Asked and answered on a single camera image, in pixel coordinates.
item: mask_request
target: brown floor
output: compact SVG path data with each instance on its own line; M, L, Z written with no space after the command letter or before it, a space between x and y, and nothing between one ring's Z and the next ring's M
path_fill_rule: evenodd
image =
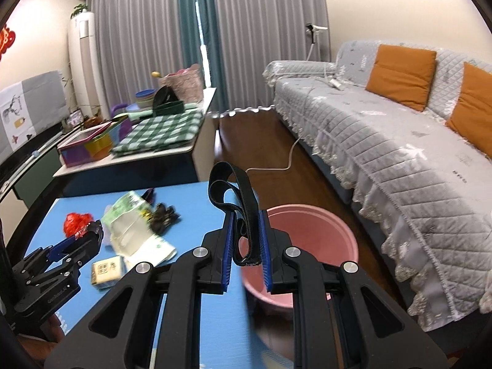
M295 139L273 110L236 113L220 119L220 140L216 140L216 160L228 161L244 170L285 168ZM284 172L249 173L259 198L260 209L283 204L310 204L333 212L345 221L357 239L359 264L388 294L403 306L402 297L369 236L304 149L297 145L292 167ZM271 350L293 360L292 321L267 315L257 304L252 326Z

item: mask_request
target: red plastic bag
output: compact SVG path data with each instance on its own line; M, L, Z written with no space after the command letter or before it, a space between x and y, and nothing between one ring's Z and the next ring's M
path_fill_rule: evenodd
M84 226L88 225L89 222L93 222L94 218L90 213L69 213L65 222L63 223L63 232L66 237L73 236L79 230L81 230Z

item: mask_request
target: gray sofa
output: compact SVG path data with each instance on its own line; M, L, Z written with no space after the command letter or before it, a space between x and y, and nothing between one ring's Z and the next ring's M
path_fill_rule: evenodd
M274 61L264 77L276 111L381 251L409 314L450 353L469 345L492 311L492 165L443 123L463 63L492 65L415 46L437 51L419 113L365 90L380 44L345 43L335 63Z

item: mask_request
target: teal curtain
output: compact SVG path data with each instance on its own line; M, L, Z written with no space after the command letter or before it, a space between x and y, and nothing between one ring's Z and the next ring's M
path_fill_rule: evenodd
M215 0L198 0L198 6L200 8L203 39L207 46L208 61L210 63L212 87L217 88L211 110L222 113L229 109L229 104L227 103L224 61L220 45Z
M185 68L198 63L202 65L200 53L200 33L196 18L196 0L178 0L181 33L181 53Z

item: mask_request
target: sofa seat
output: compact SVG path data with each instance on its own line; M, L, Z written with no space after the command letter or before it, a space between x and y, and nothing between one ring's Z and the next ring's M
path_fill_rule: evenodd
M362 87L281 78L275 107L313 147L360 214L380 224L408 308L425 331L492 310L492 164L430 114Z

